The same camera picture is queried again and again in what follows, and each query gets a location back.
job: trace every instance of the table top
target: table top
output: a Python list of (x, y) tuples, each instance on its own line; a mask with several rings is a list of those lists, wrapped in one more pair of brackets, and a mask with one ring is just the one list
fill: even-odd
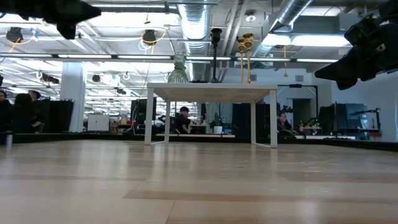
[(163, 100), (209, 103), (251, 103), (263, 100), (277, 85), (229, 83), (148, 83)]

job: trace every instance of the white table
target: white table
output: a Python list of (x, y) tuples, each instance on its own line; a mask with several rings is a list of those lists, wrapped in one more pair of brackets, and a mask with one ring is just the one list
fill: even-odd
[[(250, 103), (251, 104), (251, 143), (256, 142), (256, 103), (267, 95), (270, 100), (270, 118), (276, 118), (277, 85), (243, 85), (227, 83), (148, 83), (147, 114), (145, 121), (145, 145), (169, 141), (170, 102), (206, 102), (206, 103)], [(154, 93), (166, 102), (166, 124), (163, 142), (152, 143), (152, 109)], [(271, 147), (277, 147), (277, 120), (270, 119)]]

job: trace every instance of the doorway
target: doorway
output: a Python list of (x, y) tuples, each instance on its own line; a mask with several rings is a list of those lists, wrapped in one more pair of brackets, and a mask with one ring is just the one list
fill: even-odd
[(293, 99), (293, 127), (311, 118), (311, 99)]

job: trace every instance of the gold candlestick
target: gold candlestick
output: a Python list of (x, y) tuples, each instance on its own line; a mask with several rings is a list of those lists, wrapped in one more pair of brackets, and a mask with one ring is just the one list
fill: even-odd
[(251, 54), (251, 46), (253, 44), (253, 38), (254, 35), (253, 34), (244, 34), (243, 35), (243, 39), (244, 39), (244, 46), (248, 49), (247, 53), (248, 53), (248, 82), (247, 84), (251, 84), (251, 75), (250, 75), (250, 54)]
[(244, 54), (244, 39), (238, 39), (239, 52), (241, 53), (241, 83), (243, 84), (243, 54)]

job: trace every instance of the wooden floor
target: wooden floor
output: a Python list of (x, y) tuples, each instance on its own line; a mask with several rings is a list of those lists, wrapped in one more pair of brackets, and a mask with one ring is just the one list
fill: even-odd
[(398, 223), (398, 153), (65, 141), (0, 147), (2, 224)]

